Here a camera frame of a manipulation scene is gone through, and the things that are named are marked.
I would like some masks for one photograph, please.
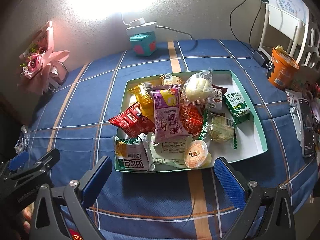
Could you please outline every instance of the orange bucket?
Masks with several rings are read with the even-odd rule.
[[[294,74],[300,69],[297,62],[274,48],[272,59],[267,72],[267,78],[275,87],[283,90],[292,81]]]

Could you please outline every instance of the metal screw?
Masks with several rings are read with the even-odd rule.
[[[69,185],[74,187],[74,186],[78,185],[78,181],[76,179],[73,179],[72,181],[69,182]]]
[[[280,189],[286,189],[287,187],[285,186],[285,184],[282,184],[282,183],[281,183],[281,184],[279,185],[279,188],[280,188]]]
[[[257,183],[256,181],[254,181],[254,180],[250,180],[250,181],[249,181],[249,185],[250,185],[251,187],[257,187],[258,183]]]

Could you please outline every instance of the gray wall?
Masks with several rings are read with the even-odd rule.
[[[101,4],[87,0],[90,6],[101,10],[113,8],[114,3]],[[159,25],[183,30],[195,39],[234,37],[229,28],[231,10],[243,0],[155,0],[140,11],[124,13],[126,22],[144,17]],[[249,31],[259,9],[259,0],[249,0],[233,15],[233,28],[242,41],[248,42]],[[252,44],[257,46],[262,32],[265,10],[262,7],[252,33]],[[31,35],[48,20],[53,20],[56,50],[70,50],[66,66],[73,70],[100,57],[126,50],[130,43],[119,13],[99,21],[83,19],[70,0],[23,0],[10,13],[0,32],[2,62],[0,64],[0,92],[19,112],[24,122],[30,120],[38,97],[22,93],[16,88],[19,82],[19,59]],[[157,41],[188,39],[183,34],[157,30]]]

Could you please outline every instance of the red snack bag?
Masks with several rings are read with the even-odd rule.
[[[188,133],[197,136],[202,129],[203,117],[196,106],[180,104],[180,121]]]
[[[154,132],[155,124],[141,114],[140,104],[134,103],[123,113],[110,118],[110,124],[121,128],[130,138],[136,138],[140,133]]]

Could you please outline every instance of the teal tissue box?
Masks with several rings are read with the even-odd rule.
[[[155,32],[131,36],[130,43],[137,56],[150,56],[156,50]]]

